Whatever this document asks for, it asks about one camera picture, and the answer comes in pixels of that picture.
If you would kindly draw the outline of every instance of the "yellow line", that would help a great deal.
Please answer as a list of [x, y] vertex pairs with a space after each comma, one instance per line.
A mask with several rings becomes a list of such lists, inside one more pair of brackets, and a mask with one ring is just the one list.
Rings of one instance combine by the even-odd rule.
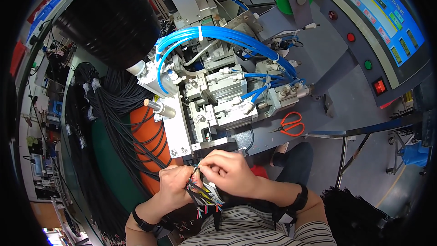
[[404, 165], [404, 167], [401, 170], [401, 173], [399, 173], [399, 176], [396, 178], [395, 182], [391, 185], [390, 189], [387, 191], [387, 193], [385, 193], [385, 196], [382, 197], [382, 199], [379, 201], [379, 203], [375, 206], [376, 208], [378, 208], [378, 206], [381, 205], [381, 203], [385, 200], [385, 198], [390, 194], [390, 191], [393, 189], [393, 187], [395, 187], [396, 183], [398, 182], [399, 178], [401, 177], [402, 173], [404, 172], [405, 168], [407, 166]]

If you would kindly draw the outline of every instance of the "red power switch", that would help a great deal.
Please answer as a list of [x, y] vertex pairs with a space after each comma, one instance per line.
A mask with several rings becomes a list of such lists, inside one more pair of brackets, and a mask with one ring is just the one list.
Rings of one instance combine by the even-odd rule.
[[374, 91], [376, 93], [376, 96], [380, 96], [381, 94], [383, 94], [384, 92], [387, 91], [387, 88], [385, 87], [384, 81], [382, 80], [382, 78], [373, 82], [372, 85], [373, 85]]
[[347, 34], [347, 40], [349, 40], [349, 42], [355, 42], [355, 36], [353, 35], [353, 33]]

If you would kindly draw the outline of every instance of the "blue screen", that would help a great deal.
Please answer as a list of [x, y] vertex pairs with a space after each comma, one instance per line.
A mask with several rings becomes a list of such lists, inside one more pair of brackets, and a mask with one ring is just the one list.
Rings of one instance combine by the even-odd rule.
[[351, 0], [364, 13], [390, 49], [398, 67], [425, 39], [400, 0]]

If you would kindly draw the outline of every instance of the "control panel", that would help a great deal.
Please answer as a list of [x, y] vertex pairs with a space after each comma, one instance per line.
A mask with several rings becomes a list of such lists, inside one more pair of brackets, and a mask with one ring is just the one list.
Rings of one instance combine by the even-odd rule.
[[377, 106], [431, 74], [423, 31], [406, 0], [324, 0], [320, 12], [357, 58]]

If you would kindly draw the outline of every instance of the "metal bracket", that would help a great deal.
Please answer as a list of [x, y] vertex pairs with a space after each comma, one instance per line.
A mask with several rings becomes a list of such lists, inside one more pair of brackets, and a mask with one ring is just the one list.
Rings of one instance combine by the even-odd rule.
[[299, 29], [302, 29], [306, 25], [314, 22], [313, 16], [311, 15], [309, 0], [305, 0], [302, 5], [299, 3], [303, 2], [303, 0], [288, 0], [288, 2], [290, 3], [290, 7], [293, 11], [293, 17]]
[[254, 16], [254, 14], [250, 12], [250, 10], [243, 12], [242, 14], [237, 16], [236, 18], [229, 21], [224, 26], [224, 28], [234, 29], [242, 23], [246, 23], [249, 26], [249, 28], [254, 32], [254, 34], [257, 34], [261, 31], [263, 31], [263, 27], [258, 23], [258, 20]]

